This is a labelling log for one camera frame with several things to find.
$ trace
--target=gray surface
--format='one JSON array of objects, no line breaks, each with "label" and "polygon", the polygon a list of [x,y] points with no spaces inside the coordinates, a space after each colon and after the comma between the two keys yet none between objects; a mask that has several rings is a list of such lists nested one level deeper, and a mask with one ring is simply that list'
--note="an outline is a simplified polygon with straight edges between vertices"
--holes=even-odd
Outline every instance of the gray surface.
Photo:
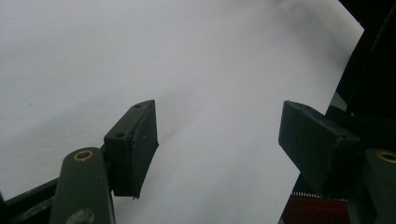
[{"label": "gray surface", "polygon": [[338,1],[1,1],[6,199],[155,99],[160,147],[119,223],[277,223],[284,100],[324,113],[361,27]]}]

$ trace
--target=paper sheet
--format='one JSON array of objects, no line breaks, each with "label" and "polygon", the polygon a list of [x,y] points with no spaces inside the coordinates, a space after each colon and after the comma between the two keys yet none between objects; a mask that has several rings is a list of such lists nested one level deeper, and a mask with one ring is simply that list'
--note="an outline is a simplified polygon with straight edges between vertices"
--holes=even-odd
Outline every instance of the paper sheet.
[{"label": "paper sheet", "polygon": [[0,190],[155,99],[160,146],[117,222],[277,223],[298,176],[283,101],[325,112],[361,34],[335,0],[2,1]]}]

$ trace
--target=screw hole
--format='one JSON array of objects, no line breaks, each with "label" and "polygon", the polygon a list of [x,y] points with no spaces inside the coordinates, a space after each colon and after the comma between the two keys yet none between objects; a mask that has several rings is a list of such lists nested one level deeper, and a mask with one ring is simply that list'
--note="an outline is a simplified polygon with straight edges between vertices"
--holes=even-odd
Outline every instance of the screw hole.
[{"label": "screw hole", "polygon": [[86,161],[90,159],[93,155],[92,151],[86,150],[86,151],[80,151],[74,156],[75,161]]},{"label": "screw hole", "polygon": [[389,152],[378,152],[378,157],[384,161],[396,163],[396,155]]}]

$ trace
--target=black metal frame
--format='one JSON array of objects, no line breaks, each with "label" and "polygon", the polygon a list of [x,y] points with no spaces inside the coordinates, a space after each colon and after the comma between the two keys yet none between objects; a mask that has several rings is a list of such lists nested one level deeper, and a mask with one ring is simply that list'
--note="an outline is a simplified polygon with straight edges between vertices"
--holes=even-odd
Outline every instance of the black metal frame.
[{"label": "black metal frame", "polygon": [[59,178],[4,202],[0,223],[115,223],[111,191],[138,198],[157,141],[155,102],[131,107],[105,136],[64,158]]},{"label": "black metal frame", "polygon": [[301,171],[296,189],[303,179],[308,193],[346,199],[353,224],[396,223],[396,122],[287,101],[279,144]]}]

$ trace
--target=red component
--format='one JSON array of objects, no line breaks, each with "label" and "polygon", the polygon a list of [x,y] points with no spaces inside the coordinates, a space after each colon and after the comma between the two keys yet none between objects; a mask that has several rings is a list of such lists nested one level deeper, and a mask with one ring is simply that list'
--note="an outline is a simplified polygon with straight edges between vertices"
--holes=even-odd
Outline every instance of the red component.
[{"label": "red component", "polygon": [[288,224],[350,224],[346,202],[290,196],[282,218]]}]

